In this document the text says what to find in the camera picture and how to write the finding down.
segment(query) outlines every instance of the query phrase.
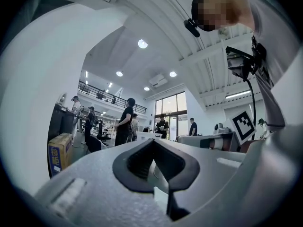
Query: cardboard box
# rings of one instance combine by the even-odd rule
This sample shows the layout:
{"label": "cardboard box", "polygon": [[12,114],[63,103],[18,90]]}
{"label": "cardboard box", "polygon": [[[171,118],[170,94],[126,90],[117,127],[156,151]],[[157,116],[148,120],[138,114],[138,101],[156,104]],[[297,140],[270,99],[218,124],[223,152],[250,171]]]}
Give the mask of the cardboard box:
{"label": "cardboard box", "polygon": [[62,133],[48,142],[48,157],[52,176],[71,164],[72,135]]}

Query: balcony railing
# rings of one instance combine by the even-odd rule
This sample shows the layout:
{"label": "balcony railing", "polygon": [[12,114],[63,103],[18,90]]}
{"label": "balcony railing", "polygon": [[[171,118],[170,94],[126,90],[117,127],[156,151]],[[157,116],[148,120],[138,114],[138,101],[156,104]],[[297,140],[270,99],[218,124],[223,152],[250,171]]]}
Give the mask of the balcony railing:
{"label": "balcony railing", "polygon": [[[93,87],[89,84],[86,84],[82,81],[79,81],[78,91],[93,96],[99,100],[103,100],[110,104],[114,104],[123,108],[126,108],[126,100],[110,93],[105,92],[99,88]],[[134,111],[137,113],[145,114],[146,108],[140,105],[135,104],[133,107]]]}

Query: floor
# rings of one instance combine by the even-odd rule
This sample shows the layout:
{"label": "floor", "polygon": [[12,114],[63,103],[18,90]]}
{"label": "floor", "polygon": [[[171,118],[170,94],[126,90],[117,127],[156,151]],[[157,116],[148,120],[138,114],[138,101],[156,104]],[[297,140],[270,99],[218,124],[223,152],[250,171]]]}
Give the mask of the floor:
{"label": "floor", "polygon": [[[72,149],[72,157],[71,157],[71,163],[76,162],[81,157],[86,155],[87,152],[87,146],[81,144],[81,142],[84,141],[84,135],[80,132],[77,132],[75,135],[75,139],[73,142],[73,149]],[[110,139],[105,141],[105,143],[108,144],[108,146],[101,146],[101,149],[107,149],[115,146],[115,139]]]}

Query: air conditioner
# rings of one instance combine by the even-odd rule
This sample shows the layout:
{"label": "air conditioner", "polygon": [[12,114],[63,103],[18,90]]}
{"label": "air conditioner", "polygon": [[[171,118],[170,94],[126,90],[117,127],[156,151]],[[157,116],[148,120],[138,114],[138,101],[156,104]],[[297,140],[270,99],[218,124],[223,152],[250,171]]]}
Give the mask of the air conditioner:
{"label": "air conditioner", "polygon": [[167,83],[167,80],[162,74],[155,76],[154,78],[149,80],[151,87],[160,87]]}

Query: ceiling light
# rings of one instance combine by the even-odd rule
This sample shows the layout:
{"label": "ceiling light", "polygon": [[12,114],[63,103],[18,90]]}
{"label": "ceiling light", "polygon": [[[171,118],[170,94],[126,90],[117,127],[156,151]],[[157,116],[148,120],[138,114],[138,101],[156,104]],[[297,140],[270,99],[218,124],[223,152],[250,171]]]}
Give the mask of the ceiling light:
{"label": "ceiling light", "polygon": [[170,75],[172,78],[174,78],[177,74],[176,74],[174,71],[172,71],[169,75]]}
{"label": "ceiling light", "polygon": [[138,46],[142,49],[145,49],[148,46],[148,44],[144,40],[139,40]]}
{"label": "ceiling light", "polygon": [[120,71],[117,71],[117,72],[116,72],[116,74],[117,74],[117,76],[118,76],[118,77],[123,76],[123,73],[122,73],[122,72],[120,72]]}
{"label": "ceiling light", "polygon": [[231,97],[235,97],[235,96],[241,96],[241,95],[247,94],[247,93],[250,93],[250,90],[226,96],[225,99],[228,99],[228,98],[231,98]]}

